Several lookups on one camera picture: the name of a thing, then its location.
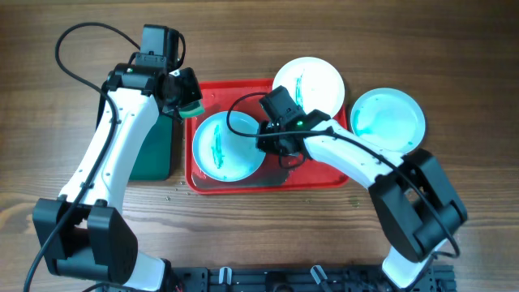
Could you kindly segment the light blue plate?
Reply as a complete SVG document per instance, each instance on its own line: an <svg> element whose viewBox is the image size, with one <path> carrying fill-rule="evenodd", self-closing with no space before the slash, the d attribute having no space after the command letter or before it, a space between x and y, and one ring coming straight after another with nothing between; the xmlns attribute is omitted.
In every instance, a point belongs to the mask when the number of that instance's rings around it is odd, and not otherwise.
<svg viewBox="0 0 519 292"><path fill-rule="evenodd" d="M262 165L266 154L255 139L236 135L232 130L255 134L258 122L248 114L219 112L206 118L192 141L192 156L210 178L224 183L243 180Z"/></svg>
<svg viewBox="0 0 519 292"><path fill-rule="evenodd" d="M350 129L377 146L408 153L424 141L427 122L410 95L395 88L376 88L362 94L352 106Z"/></svg>

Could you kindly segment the white plate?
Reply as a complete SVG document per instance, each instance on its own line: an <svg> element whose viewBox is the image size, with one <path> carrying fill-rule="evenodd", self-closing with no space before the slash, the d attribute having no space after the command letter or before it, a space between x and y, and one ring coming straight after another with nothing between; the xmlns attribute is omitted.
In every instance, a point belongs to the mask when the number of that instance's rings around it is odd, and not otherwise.
<svg viewBox="0 0 519 292"><path fill-rule="evenodd" d="M320 58L301 57L286 63L276 74L272 88L283 86L306 114L319 110L334 118L345 100L345 84L339 71Z"/></svg>

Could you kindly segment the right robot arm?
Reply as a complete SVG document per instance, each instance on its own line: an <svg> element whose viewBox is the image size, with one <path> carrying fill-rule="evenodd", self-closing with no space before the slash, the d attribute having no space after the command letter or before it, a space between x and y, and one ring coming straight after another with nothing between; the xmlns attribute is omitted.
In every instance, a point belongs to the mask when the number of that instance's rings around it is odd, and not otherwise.
<svg viewBox="0 0 519 292"><path fill-rule="evenodd" d="M410 290L468 219L447 174L424 149L411 154L383 149L318 110L289 122L264 121L257 132L259 149L301 153L367 189L391 244L382 271L398 289Z"/></svg>

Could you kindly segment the green scrubbing sponge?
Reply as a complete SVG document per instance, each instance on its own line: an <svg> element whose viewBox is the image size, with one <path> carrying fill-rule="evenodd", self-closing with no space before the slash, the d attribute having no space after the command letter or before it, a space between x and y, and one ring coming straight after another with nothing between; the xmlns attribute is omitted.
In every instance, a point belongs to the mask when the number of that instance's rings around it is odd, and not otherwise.
<svg viewBox="0 0 519 292"><path fill-rule="evenodd" d="M178 113L181 118L193 118L203 114L205 111L201 100L193 101L187 105L179 106Z"/></svg>

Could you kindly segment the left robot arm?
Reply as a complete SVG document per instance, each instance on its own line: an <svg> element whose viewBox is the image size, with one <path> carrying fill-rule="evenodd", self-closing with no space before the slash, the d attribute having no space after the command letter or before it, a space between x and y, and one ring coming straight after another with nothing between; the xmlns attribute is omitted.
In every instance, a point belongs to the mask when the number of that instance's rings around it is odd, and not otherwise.
<svg viewBox="0 0 519 292"><path fill-rule="evenodd" d="M201 91L190 68L119 64L101 89L105 112L78 169L55 200L40 199L33 224L50 273L125 290L167 291L168 260L139 251L122 218L122 202L135 161L160 114L198 110Z"/></svg>

